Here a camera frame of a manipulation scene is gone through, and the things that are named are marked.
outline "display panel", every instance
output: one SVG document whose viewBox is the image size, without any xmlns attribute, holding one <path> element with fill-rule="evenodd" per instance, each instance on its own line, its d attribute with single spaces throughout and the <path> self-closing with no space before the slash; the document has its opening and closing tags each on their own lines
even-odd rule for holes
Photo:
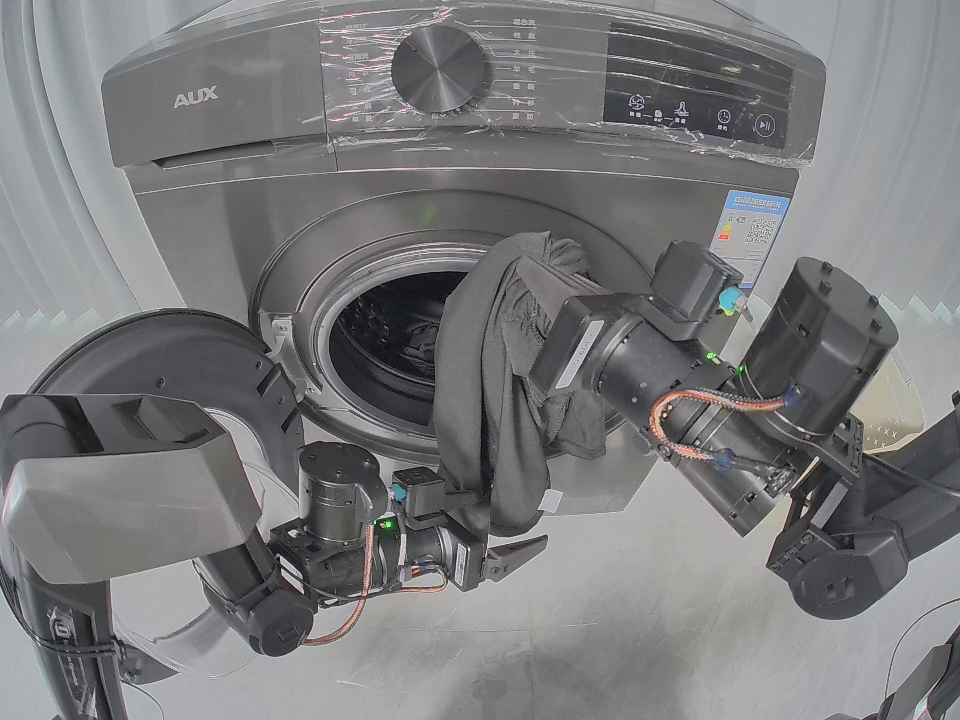
<svg viewBox="0 0 960 720">
<path fill-rule="evenodd" d="M 606 123 L 786 144 L 793 70 L 705 35 L 613 22 L 606 52 Z"/>
</svg>

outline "energy label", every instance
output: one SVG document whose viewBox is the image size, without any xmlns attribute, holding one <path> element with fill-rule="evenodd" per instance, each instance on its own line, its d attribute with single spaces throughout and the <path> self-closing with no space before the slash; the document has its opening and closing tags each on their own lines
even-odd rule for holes
<svg viewBox="0 0 960 720">
<path fill-rule="evenodd" d="M 741 288 L 753 288 L 784 222 L 790 198 L 731 189 L 710 250 L 743 273 Z"/>
</svg>

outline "washing machine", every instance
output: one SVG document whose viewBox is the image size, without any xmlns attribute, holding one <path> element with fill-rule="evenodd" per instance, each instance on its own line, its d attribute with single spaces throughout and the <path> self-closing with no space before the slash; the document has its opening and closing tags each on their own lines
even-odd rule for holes
<svg viewBox="0 0 960 720">
<path fill-rule="evenodd" d="M 430 339 L 486 249 L 570 237 L 596 282 L 641 293 L 689 240 L 749 290 L 825 82 L 717 0 L 229 0 L 117 64 L 102 96 L 186 305 L 266 343 L 308 439 L 374 451 L 389 476 L 439 463 Z M 733 322 L 716 320 L 719 353 Z M 597 461 L 550 458 L 561 514 L 622 510 L 641 485 L 643 446 L 615 415 L 607 430 Z"/>
</svg>

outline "label sticker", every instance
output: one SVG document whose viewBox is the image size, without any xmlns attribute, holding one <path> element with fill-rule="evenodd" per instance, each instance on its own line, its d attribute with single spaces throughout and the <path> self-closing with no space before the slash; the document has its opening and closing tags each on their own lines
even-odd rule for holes
<svg viewBox="0 0 960 720">
<path fill-rule="evenodd" d="M 559 377 L 559 381 L 557 382 L 558 390 L 566 390 L 573 383 L 573 379 L 576 378 L 577 372 L 584 364 L 584 360 L 586 360 L 587 355 L 590 354 L 591 347 L 597 340 L 597 336 L 599 336 L 600 331 L 603 330 L 604 323 L 606 323 L 604 319 L 594 319 L 594 321 L 586 327 L 586 332 L 582 335 L 580 343 L 577 344 L 577 349 L 574 351 L 573 357 L 570 358 L 570 362 L 566 364 L 566 369 Z"/>
<path fill-rule="evenodd" d="M 710 250 L 743 273 L 741 288 L 753 288 L 784 222 L 790 198 L 731 189 Z"/>
<path fill-rule="evenodd" d="M 548 487 L 543 492 L 543 498 L 540 499 L 540 505 L 537 509 L 554 515 L 560 509 L 560 502 L 563 498 L 564 492 L 562 490 L 554 490 L 552 487 Z"/>
<path fill-rule="evenodd" d="M 464 575 L 467 572 L 467 547 L 462 544 L 457 547 L 457 570 L 453 575 L 453 581 L 457 587 L 464 585 Z"/>
<path fill-rule="evenodd" d="M 48 606 L 47 618 L 50 622 L 51 640 L 57 645 L 79 645 L 77 627 L 73 610 L 69 607 Z M 78 716 L 97 720 L 95 678 L 88 674 L 88 662 L 72 655 L 62 655 L 58 659 L 67 691 L 73 700 Z"/>
</svg>

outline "play pause button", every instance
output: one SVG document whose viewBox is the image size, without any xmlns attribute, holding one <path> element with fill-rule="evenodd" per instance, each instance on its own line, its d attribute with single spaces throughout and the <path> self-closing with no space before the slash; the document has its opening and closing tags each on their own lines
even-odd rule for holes
<svg viewBox="0 0 960 720">
<path fill-rule="evenodd" d="M 777 129 L 777 122 L 770 115 L 761 114 L 757 116 L 756 121 L 753 123 L 753 129 L 759 137 L 770 138 Z"/>
</svg>

